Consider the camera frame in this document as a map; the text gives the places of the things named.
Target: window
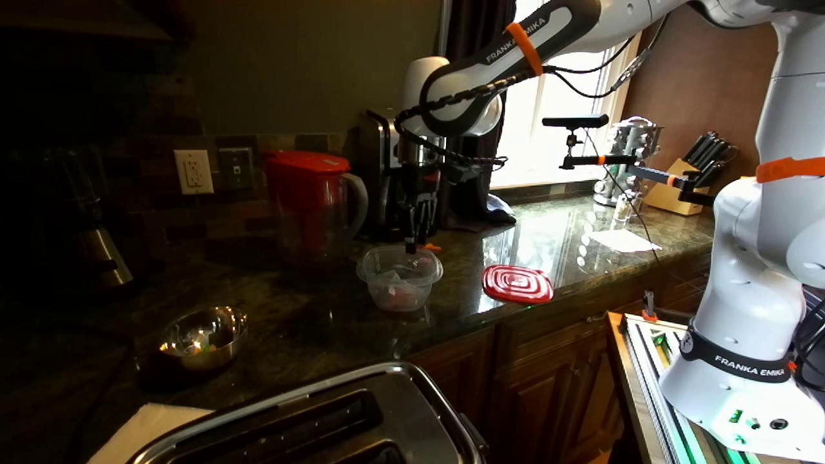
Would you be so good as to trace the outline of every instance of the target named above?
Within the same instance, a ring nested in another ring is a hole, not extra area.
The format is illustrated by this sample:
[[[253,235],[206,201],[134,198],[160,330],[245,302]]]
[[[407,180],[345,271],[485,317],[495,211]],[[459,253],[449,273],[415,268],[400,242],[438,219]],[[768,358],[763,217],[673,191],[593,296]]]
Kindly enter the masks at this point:
[[[536,10],[544,0],[518,0],[516,21]],[[608,52],[578,52],[549,59],[559,67],[590,70],[598,67]],[[572,85],[585,93],[601,93],[614,77],[624,70],[624,64],[637,54],[637,44],[626,46],[626,52],[606,70],[590,75],[565,75]],[[608,147],[611,126],[619,124],[626,85],[611,93],[608,98],[583,98],[570,90],[559,77],[541,75],[534,80],[523,80],[508,88],[508,111],[505,126],[498,144],[498,155],[505,155],[508,162],[492,173],[492,188],[518,188],[518,186],[544,186],[544,183],[570,183],[601,178],[603,168],[580,165],[575,170],[559,170],[562,157],[567,155],[567,129],[562,126],[541,126],[547,116],[596,116],[608,113],[611,124],[588,134],[596,147],[603,152]],[[585,144],[580,144],[578,155],[593,155],[593,144],[585,131],[578,131]]]

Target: cabinet door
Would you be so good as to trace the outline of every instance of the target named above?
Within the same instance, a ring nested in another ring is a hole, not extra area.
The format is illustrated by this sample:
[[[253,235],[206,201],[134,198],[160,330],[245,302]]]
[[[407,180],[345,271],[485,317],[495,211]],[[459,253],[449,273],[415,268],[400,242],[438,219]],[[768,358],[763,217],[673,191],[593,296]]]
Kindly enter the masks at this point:
[[[621,433],[619,400],[606,358],[606,327],[572,322],[518,348],[495,371],[482,433],[490,461],[578,464]]]
[[[474,425],[482,423],[490,384],[492,330],[474,330],[461,338],[415,351],[410,361],[420,366],[438,392]]]

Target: white robot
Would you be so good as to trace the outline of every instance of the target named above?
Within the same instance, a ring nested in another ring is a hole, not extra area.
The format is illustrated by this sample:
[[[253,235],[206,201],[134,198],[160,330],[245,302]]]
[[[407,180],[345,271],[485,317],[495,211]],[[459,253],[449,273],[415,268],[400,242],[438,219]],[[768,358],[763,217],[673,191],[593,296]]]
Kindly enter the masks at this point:
[[[472,62],[415,62],[397,124],[418,139],[485,134],[500,119],[500,88],[683,5],[724,28],[771,23],[779,59],[755,137],[758,178],[717,196],[709,286],[663,394],[730,449],[825,461],[825,412],[786,369],[802,284],[825,289],[822,0],[549,0]]]

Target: red lid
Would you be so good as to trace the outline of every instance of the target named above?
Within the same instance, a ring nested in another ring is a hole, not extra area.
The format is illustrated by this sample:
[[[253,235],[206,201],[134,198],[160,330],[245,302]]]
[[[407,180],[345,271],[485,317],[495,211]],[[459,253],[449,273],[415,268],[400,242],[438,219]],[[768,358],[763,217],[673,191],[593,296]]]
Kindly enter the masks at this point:
[[[482,286],[487,296],[516,304],[547,304],[554,294],[541,271],[513,266],[485,268]]]
[[[284,165],[309,173],[348,173],[351,162],[327,152],[276,152],[268,157],[268,165]]]

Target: knife block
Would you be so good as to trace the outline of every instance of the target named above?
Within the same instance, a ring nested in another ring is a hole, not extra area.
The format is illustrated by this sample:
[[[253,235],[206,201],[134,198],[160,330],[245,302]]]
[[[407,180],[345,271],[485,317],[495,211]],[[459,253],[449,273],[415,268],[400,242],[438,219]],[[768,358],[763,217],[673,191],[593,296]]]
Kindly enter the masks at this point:
[[[668,168],[670,175],[683,175],[686,170],[696,170],[694,165],[683,162],[681,157]],[[642,204],[665,209],[681,217],[701,214],[701,204],[678,201],[678,188],[655,183],[645,191]]]

